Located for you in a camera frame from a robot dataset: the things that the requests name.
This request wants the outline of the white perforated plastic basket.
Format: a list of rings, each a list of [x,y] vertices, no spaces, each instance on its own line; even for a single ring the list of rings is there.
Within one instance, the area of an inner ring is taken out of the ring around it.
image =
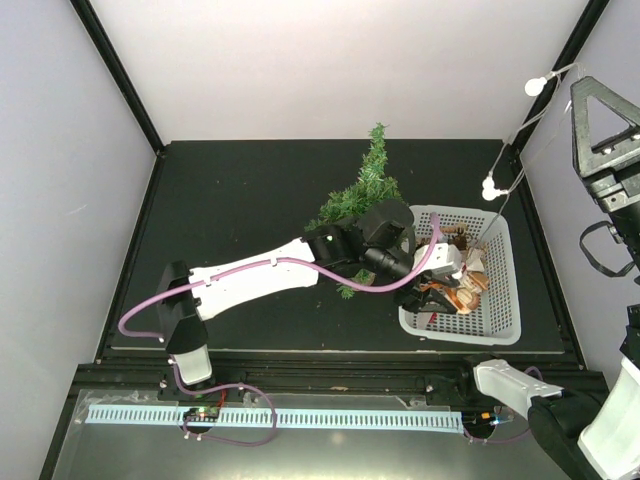
[[[399,311],[399,324],[409,334],[430,340],[475,345],[512,345],[521,335],[520,308],[511,238],[507,221],[494,212],[440,205],[413,205],[414,229],[429,237],[430,215],[439,216],[441,232],[450,237],[464,224],[469,242],[484,251],[482,264],[488,291],[479,295],[479,306],[468,314]]]

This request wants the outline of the small green christmas tree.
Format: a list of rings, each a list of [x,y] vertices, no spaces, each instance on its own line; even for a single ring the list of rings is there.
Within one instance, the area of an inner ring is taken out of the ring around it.
[[[405,204],[397,179],[385,173],[388,163],[385,130],[386,126],[380,122],[370,130],[369,148],[362,156],[357,180],[344,190],[329,193],[318,216],[305,226],[306,232],[349,217],[360,217],[383,200],[395,199]]]

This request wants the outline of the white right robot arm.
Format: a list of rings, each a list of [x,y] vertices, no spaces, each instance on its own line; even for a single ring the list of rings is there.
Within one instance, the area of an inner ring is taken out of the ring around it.
[[[626,246],[631,261],[612,271],[593,256],[591,266],[609,278],[639,266],[639,108],[591,76],[572,84],[572,158],[586,191],[607,214],[592,230],[607,229]],[[589,99],[624,120],[622,132],[591,140]],[[492,397],[528,422],[537,444],[572,479],[636,479],[639,476],[639,307],[627,308],[621,367],[606,398],[548,384],[487,359],[454,379],[457,396],[476,403]]]

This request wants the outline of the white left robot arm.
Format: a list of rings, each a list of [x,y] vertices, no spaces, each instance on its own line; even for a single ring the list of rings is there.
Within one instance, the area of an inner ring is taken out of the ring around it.
[[[433,221],[430,240],[418,246],[414,215],[397,200],[384,200],[360,216],[320,225],[274,250],[244,260],[188,268],[169,264],[161,277],[158,304],[161,338],[176,366],[179,386],[193,399],[214,388],[205,321],[246,302],[280,291],[307,288],[325,278],[356,289],[361,270],[384,280],[377,292],[393,292],[396,304],[416,313],[440,304],[452,312],[440,294],[423,287],[431,280],[456,286],[463,276],[462,255],[447,242]]]

